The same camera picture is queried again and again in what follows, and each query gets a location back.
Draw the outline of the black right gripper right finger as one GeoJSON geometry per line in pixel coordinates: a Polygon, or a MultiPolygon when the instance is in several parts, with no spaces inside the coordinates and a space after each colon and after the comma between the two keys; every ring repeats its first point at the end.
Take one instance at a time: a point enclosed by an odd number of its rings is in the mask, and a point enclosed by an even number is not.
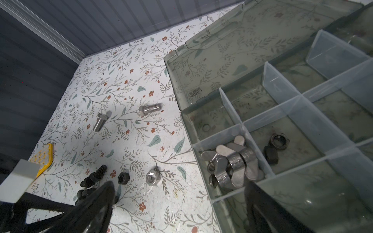
{"type": "Polygon", "coordinates": [[[296,219],[255,182],[245,181],[245,203],[248,218],[248,233],[312,233],[305,224],[296,219]]]}

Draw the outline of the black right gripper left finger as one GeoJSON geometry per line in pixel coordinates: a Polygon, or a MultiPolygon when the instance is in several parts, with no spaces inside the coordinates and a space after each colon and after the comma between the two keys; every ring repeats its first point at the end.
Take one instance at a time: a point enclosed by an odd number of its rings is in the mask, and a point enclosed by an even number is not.
{"type": "Polygon", "coordinates": [[[47,233],[106,233],[116,196],[108,181],[54,223],[47,233]]]}

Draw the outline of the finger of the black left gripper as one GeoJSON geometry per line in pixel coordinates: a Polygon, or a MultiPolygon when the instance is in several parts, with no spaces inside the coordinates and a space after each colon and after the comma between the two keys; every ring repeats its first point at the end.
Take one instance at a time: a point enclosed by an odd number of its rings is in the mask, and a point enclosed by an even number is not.
{"type": "Polygon", "coordinates": [[[40,233],[50,227],[52,227],[58,220],[60,220],[65,214],[61,213],[45,220],[37,221],[34,223],[27,224],[26,217],[27,212],[14,214],[10,220],[9,231],[11,233],[40,233]]]}
{"type": "Polygon", "coordinates": [[[74,205],[58,203],[49,199],[42,198],[25,192],[21,198],[13,205],[14,213],[27,213],[29,209],[48,210],[56,212],[66,212],[74,209],[74,205]]]}

